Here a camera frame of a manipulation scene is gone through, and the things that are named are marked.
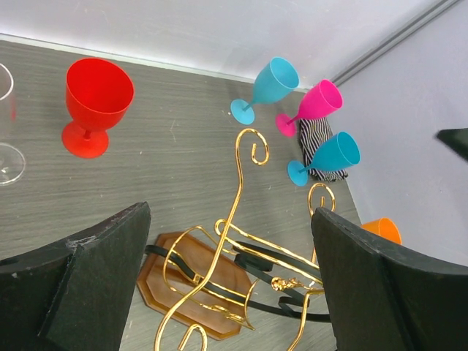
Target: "clear glass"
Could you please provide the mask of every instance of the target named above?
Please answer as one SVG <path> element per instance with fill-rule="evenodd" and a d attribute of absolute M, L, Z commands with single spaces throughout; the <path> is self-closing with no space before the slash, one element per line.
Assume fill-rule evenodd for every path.
<path fill-rule="evenodd" d="M 8 136 L 16 118 L 13 76 L 0 64 L 0 137 Z M 0 186 L 19 181 L 26 169 L 26 159 L 17 148 L 0 143 Z"/>

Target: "white wall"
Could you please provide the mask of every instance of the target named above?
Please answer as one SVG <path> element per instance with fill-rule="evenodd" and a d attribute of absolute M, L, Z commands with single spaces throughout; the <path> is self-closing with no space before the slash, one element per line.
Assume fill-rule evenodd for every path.
<path fill-rule="evenodd" d="M 435 0 L 1 0 L 0 33 L 254 78 L 331 78 Z"/>
<path fill-rule="evenodd" d="M 341 86 L 333 130 L 361 163 L 348 184 L 363 222 L 393 219 L 404 245 L 468 265 L 468 163 L 434 135 L 468 127 L 468 1 Z"/>

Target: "wooden base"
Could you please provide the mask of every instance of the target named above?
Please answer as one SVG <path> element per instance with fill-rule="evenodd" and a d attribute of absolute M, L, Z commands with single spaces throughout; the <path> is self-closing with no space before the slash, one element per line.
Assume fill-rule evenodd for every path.
<path fill-rule="evenodd" d="M 170 249 L 181 234 L 182 232 L 161 234 L 156 240 L 156 245 Z M 190 234 L 184 236 L 175 250 L 182 255 L 193 271 L 201 275 L 205 275 L 214 255 L 214 250 L 211 247 L 193 238 Z M 150 254 L 141 269 L 137 286 L 146 305 L 165 314 L 174 303 L 181 299 L 181 295 L 165 285 L 162 278 L 163 264 L 163 257 Z M 194 287 L 173 265 L 167 267 L 167 280 L 171 286 L 183 293 L 188 293 Z M 219 258 L 211 281 L 244 295 L 248 293 L 252 285 L 247 273 L 223 255 Z M 223 306 L 232 313 L 244 316 L 242 306 L 217 298 L 207 292 L 200 291 L 195 297 L 206 305 Z M 173 315 L 173 318 L 185 325 L 200 324 L 205 328 L 206 333 L 216 340 L 230 338 L 241 331 L 241 326 L 238 323 L 226 319 L 219 312 L 205 309 L 194 301 L 184 303 Z"/>

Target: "gray wooden table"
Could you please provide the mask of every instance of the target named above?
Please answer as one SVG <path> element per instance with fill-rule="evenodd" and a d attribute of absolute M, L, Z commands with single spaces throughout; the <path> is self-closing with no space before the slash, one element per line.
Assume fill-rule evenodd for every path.
<path fill-rule="evenodd" d="M 61 131 L 71 121 L 64 104 L 65 72 L 78 58 L 0 42 L 0 62 L 10 68 L 18 98 L 18 122 L 8 142 L 28 162 L 17 184 L 0 188 L 0 259 L 63 238 L 144 200 L 153 215 L 151 243 L 159 233 L 195 224 L 212 230 L 218 218 L 226 218 L 238 185 L 234 141 L 243 126 L 230 116 L 230 101 L 249 99 L 252 87 L 121 63 L 135 83 L 135 101 L 110 130 L 107 153 L 98 159 L 78 159 L 61 144 Z M 274 123 L 278 112 L 293 114 L 300 98 L 292 94 L 279 104 L 255 107 L 252 126 L 267 139 L 271 159 L 265 167 L 253 165 L 249 154 L 257 139 L 244 137 L 245 190 L 234 223 L 310 257 L 309 187 L 294 186 L 286 174 L 287 163 L 301 159 L 301 153 L 297 140 L 281 136 Z M 331 188 L 337 212 L 359 223 L 346 183 Z M 254 298 L 275 303 L 278 295 L 260 284 Z M 310 311 L 326 312 L 325 298 L 315 298 Z M 226 341 L 210 340 L 209 349 L 286 350 L 295 338 L 298 321 L 256 311 L 250 315 L 256 331 L 242 330 Z M 147 308 L 135 290 L 121 350 L 152 351 L 160 320 L 161 315 Z M 176 350 L 185 330 L 171 322 L 162 349 Z M 310 322 L 296 350 L 334 347 L 331 326 Z M 191 340 L 186 350 L 199 350 L 198 340 Z"/>

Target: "zebra print cloth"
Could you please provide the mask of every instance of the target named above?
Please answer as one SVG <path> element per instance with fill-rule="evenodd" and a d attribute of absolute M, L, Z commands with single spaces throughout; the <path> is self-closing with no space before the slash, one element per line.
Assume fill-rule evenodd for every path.
<path fill-rule="evenodd" d="M 299 121 L 299 143 L 301 144 L 305 165 L 311 164 L 315 151 L 332 135 L 333 133 L 326 118 L 301 119 Z M 346 170 L 336 172 L 310 170 L 309 174 L 319 181 L 342 181 L 348 176 Z"/>

